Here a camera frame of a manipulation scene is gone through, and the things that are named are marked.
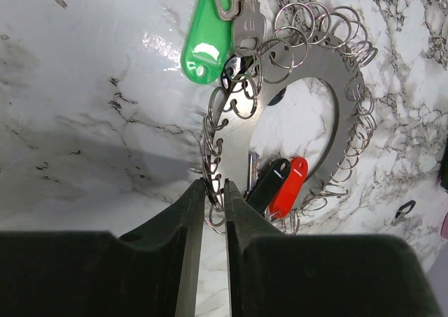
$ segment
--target ring-shaped metal key holder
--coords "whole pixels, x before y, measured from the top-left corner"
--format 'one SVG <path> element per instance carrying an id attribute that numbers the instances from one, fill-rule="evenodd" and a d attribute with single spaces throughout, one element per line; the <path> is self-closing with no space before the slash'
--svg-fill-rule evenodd
<path id="1" fill-rule="evenodd" d="M 312 16 L 313 27 L 306 34 L 294 26 L 298 12 L 295 12 L 291 26 L 277 28 L 280 14 L 295 5 L 310 14 L 313 10 L 318 13 L 318 8 L 323 8 L 325 13 Z M 341 10 L 353 12 L 356 19 L 347 18 Z M 331 15 L 341 20 L 332 25 Z M 342 40 L 334 33 L 344 23 L 348 33 Z M 285 29 L 295 34 L 296 44 L 288 41 L 291 37 L 279 37 L 278 33 Z M 365 38 L 355 41 L 360 31 Z M 325 207 L 329 197 L 349 194 L 343 183 L 350 179 L 360 154 L 367 148 L 377 127 L 372 117 L 374 99 L 361 73 L 361 68 L 372 61 L 377 49 L 368 41 L 367 31 L 355 10 L 346 6 L 328 10 L 316 2 L 290 3 L 275 17 L 274 33 L 275 37 L 253 50 L 252 68 L 233 79 L 231 93 L 227 94 L 220 87 L 213 91 L 209 112 L 204 117 L 202 170 L 211 201 L 205 222 L 218 233 L 222 233 L 218 227 L 224 220 L 214 223 L 213 212 L 223 211 L 224 180 L 234 181 L 241 193 L 246 191 L 249 146 L 257 121 L 286 86 L 304 78 L 322 80 L 330 88 L 335 116 L 330 140 L 307 176 L 305 188 L 309 189 L 309 194 L 300 209 L 302 216 Z M 226 103 L 221 111 L 214 111 L 219 92 L 225 95 Z M 269 213 L 265 216 L 268 220 L 272 218 Z M 298 219 L 299 212 L 294 209 L 289 217 L 290 232 L 286 229 L 285 219 L 281 222 L 283 231 L 297 233 Z"/>

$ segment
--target red key tag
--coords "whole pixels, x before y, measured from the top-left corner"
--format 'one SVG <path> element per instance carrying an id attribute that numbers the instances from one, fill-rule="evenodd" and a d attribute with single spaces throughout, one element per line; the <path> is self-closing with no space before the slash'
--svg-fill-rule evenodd
<path id="1" fill-rule="evenodd" d="M 269 212 L 275 218 L 284 218 L 293 208 L 303 183 L 307 179 L 308 162 L 303 157 L 291 161 L 291 171 L 280 191 L 269 205 Z"/>

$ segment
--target horseshoe-shaped metal plate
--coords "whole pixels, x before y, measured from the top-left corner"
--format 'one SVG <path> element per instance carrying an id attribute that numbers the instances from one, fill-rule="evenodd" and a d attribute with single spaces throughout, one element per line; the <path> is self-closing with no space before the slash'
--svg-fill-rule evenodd
<path id="1" fill-rule="evenodd" d="M 315 35 L 319 38 L 322 37 L 320 32 L 316 32 Z M 328 38 L 331 44 L 342 43 L 336 36 L 329 35 Z M 273 52 L 275 52 L 275 60 L 278 63 L 284 66 L 291 64 L 291 52 L 285 50 L 283 43 L 278 43 L 270 48 L 262 56 L 262 67 L 265 78 L 272 82 L 283 78 L 288 71 L 272 63 L 270 54 Z M 304 57 L 306 48 L 305 46 L 293 48 L 293 52 L 294 60 L 298 63 Z M 220 163 L 216 173 L 212 176 L 214 178 L 217 174 L 221 175 L 220 185 L 224 185 L 224 180 L 229 178 L 235 182 L 240 192 L 247 189 L 249 146 L 257 121 L 268 103 L 280 90 L 303 78 L 321 79 L 330 86 L 335 111 L 335 121 L 330 141 L 316 166 L 309 172 L 307 180 L 309 181 L 309 178 L 315 175 L 313 184 L 319 181 L 328 182 L 330 174 L 337 171 L 337 163 L 343 160 L 344 150 L 347 148 L 347 141 L 350 136 L 349 130 L 356 121 L 352 90 L 355 90 L 356 84 L 362 80 L 362 73 L 359 71 L 356 62 L 350 59 L 344 61 L 337 50 L 310 45 L 303 64 L 293 69 L 287 79 L 278 84 L 263 83 L 258 95 L 256 112 L 248 120 L 243 120 L 235 114 L 230 107 L 230 101 L 236 99 L 240 113 L 248 115 L 252 109 L 253 100 L 247 99 L 243 92 L 230 95 L 218 122 L 218 124 L 221 124 L 224 119 L 228 119 L 228 125 L 221 131 L 216 132 L 213 139 L 214 143 L 217 139 L 223 140 Z"/>

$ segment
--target marble surface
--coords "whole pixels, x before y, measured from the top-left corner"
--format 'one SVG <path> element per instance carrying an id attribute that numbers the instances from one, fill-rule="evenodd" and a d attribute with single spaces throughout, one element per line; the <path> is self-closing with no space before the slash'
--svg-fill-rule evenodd
<path id="1" fill-rule="evenodd" d="M 310 0 L 260 0 L 268 20 L 291 1 Z M 427 270 L 448 212 L 436 181 L 447 138 L 448 0 L 317 1 L 359 10 L 379 49 L 363 69 L 379 127 L 350 195 L 303 219 L 300 233 L 394 234 Z M 214 85 L 191 83 L 180 68 L 195 2 L 0 2 L 8 13 L 0 15 L 1 230 L 120 235 L 200 176 L 201 119 Z M 252 145 L 264 160 L 312 161 L 330 110 L 320 82 L 294 83 L 263 113 Z M 411 199 L 409 220 L 392 227 Z M 197 316 L 229 314 L 225 238 L 205 227 Z"/>

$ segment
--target green plastic tag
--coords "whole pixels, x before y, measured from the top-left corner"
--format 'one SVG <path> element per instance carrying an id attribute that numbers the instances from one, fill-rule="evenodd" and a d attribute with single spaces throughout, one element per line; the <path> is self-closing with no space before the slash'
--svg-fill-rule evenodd
<path id="1" fill-rule="evenodd" d="M 230 0 L 221 0 L 225 10 Z M 198 84 L 214 82 L 223 71 L 232 41 L 232 21 L 219 18 L 214 0 L 199 0 L 192 20 L 181 65 L 185 75 Z"/>

